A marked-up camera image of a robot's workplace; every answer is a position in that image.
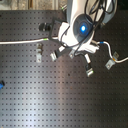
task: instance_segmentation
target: perforated metal panel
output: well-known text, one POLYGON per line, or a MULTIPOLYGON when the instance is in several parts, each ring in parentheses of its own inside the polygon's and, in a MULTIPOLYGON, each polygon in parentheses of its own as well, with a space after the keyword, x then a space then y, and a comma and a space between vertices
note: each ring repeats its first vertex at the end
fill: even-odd
MULTIPOLYGON (((128 55, 128 15, 119 11, 95 40, 110 42, 120 59, 128 55)), ((38 31, 42 22, 64 19, 59 11, 2 11, 0 40, 47 37, 38 31)), ((67 55, 52 62, 50 53, 59 46, 43 43, 42 63, 36 63, 35 44, 0 45, 0 126, 4 128, 127 128, 128 62, 105 68, 106 46, 90 55, 95 74, 86 77, 79 57, 67 55)))

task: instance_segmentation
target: blue light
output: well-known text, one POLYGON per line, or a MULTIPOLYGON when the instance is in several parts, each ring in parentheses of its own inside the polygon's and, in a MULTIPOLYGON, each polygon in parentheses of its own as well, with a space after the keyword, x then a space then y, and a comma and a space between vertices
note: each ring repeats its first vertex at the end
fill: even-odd
POLYGON ((82 31, 82 32, 85 32, 85 30, 86 30, 86 27, 83 25, 83 26, 81 27, 81 31, 82 31))

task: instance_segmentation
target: white plastic part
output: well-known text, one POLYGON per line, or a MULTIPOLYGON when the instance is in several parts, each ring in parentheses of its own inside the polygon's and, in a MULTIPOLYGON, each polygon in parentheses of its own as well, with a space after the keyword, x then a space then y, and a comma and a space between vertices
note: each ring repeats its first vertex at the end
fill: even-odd
POLYGON ((61 47, 59 48, 59 51, 62 52, 64 49, 65 49, 65 48, 64 48, 63 46, 61 46, 61 47))
POLYGON ((87 60, 88 63, 91 63, 91 60, 90 60, 88 54, 85 55, 85 58, 86 58, 86 60, 87 60))

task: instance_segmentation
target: metal bracket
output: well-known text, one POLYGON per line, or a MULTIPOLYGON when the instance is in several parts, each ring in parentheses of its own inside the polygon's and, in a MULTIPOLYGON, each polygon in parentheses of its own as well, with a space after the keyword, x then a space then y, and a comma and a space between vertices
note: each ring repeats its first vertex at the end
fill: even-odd
MULTIPOLYGON (((113 58, 114 58, 115 60, 118 60, 119 54, 118 54, 117 52, 115 52, 114 55, 113 55, 113 58)), ((115 62, 113 59, 110 59, 110 60, 107 62, 107 64, 106 64, 105 66, 106 66, 106 68, 107 68, 108 70, 110 70, 111 67, 112 67, 113 65, 115 65, 115 64, 116 64, 116 62, 115 62)))
POLYGON ((37 49, 36 49, 36 62, 41 63, 42 62, 42 44, 38 43, 37 44, 37 49))
POLYGON ((70 57, 71 59, 74 58, 74 53, 75 53, 75 50, 74 50, 74 49, 69 53, 69 57, 70 57))

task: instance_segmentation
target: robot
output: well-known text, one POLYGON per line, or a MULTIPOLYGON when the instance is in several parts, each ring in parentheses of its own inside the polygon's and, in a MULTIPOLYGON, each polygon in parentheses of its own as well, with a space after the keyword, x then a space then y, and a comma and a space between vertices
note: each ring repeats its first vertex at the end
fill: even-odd
POLYGON ((117 0, 68 0, 67 22, 61 23, 58 42, 53 40, 61 47, 51 54, 52 60, 70 50, 70 58, 81 56, 87 76, 91 76, 94 71, 87 53, 94 54, 99 50, 99 43, 93 40, 95 30, 99 25, 108 23, 116 9, 117 0))

